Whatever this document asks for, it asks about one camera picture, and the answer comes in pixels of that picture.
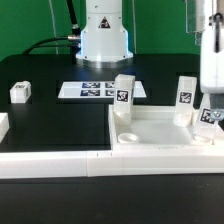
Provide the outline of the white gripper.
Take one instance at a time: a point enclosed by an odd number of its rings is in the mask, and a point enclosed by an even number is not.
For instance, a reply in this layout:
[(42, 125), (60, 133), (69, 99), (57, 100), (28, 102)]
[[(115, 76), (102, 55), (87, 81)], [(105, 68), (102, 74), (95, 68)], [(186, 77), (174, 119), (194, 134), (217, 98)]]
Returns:
[(224, 119), (224, 27), (216, 34), (208, 26), (202, 34), (200, 58), (200, 87), (210, 95), (211, 118)]

